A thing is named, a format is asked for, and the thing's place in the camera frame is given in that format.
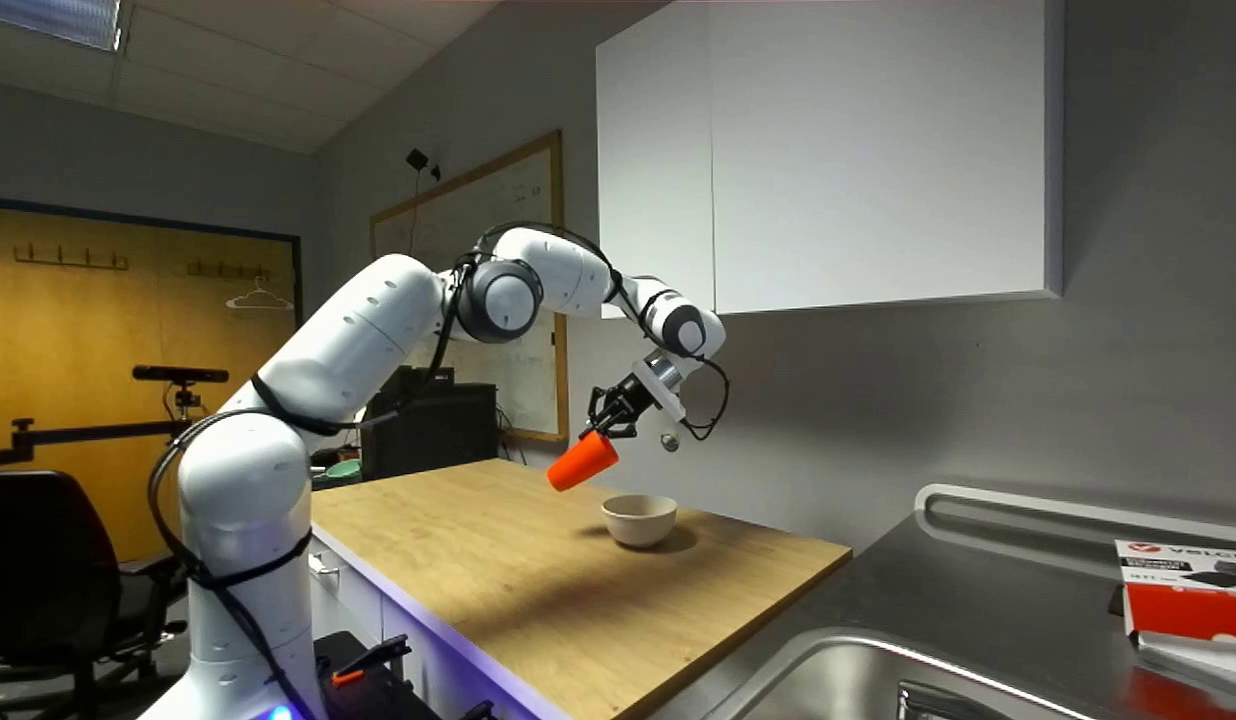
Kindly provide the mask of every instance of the office chair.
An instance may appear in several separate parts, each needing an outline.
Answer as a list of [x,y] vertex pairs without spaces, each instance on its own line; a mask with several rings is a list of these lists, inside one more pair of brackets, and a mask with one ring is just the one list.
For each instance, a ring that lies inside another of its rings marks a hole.
[[105,699],[152,693],[152,650],[179,593],[177,558],[115,563],[72,477],[0,466],[0,681],[72,675],[72,693],[0,699],[0,714],[95,714]]

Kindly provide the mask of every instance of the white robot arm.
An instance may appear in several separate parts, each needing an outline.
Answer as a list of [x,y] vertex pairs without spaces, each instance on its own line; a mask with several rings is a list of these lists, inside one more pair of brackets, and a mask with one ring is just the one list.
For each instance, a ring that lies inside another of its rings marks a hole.
[[425,337],[495,343],[538,311],[599,314],[617,304],[652,352],[594,397],[589,432],[630,436],[646,407],[684,423],[684,380],[723,348],[723,324],[659,279],[620,277],[594,242],[508,225],[457,267],[379,256],[351,277],[213,421],[171,442],[187,558],[187,672],[143,713],[152,720],[323,720],[309,621],[309,450],[345,427]]

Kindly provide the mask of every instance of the stainless steel sink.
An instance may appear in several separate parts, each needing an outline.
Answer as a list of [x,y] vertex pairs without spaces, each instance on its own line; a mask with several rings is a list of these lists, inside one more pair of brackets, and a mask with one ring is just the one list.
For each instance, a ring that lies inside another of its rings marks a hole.
[[861,632],[803,632],[713,720],[1074,720],[1063,705]]

